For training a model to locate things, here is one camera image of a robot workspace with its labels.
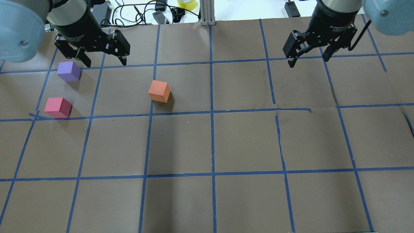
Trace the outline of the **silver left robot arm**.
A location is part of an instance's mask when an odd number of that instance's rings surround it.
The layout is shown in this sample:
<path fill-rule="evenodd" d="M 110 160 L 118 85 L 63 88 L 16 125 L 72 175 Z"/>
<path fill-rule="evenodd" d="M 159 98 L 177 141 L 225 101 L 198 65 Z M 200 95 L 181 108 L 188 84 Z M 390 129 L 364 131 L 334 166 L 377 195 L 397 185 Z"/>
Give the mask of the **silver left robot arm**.
<path fill-rule="evenodd" d="M 2 61 L 31 60 L 44 39 L 46 23 L 58 31 L 55 46 L 67 59 L 91 66 L 88 52 L 104 52 L 127 64 L 130 44 L 116 29 L 102 30 L 91 7 L 103 0 L 2 0 L 0 2 L 0 58 Z"/>

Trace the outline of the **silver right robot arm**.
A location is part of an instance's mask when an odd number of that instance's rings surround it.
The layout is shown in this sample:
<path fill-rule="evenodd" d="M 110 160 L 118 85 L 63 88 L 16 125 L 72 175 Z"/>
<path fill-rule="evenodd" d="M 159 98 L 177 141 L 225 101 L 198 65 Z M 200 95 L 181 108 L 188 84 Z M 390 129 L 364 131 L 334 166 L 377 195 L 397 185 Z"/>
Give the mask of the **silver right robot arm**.
<path fill-rule="evenodd" d="M 307 30 L 293 30 L 288 36 L 283 47 L 288 65 L 293 68 L 300 56 L 322 46 L 326 47 L 322 55 L 326 62 L 339 49 L 351 51 L 370 25 L 384 35 L 405 35 L 414 28 L 413 8 L 412 0 L 318 0 Z M 357 33 L 354 21 L 361 9 L 369 20 L 352 42 Z"/>

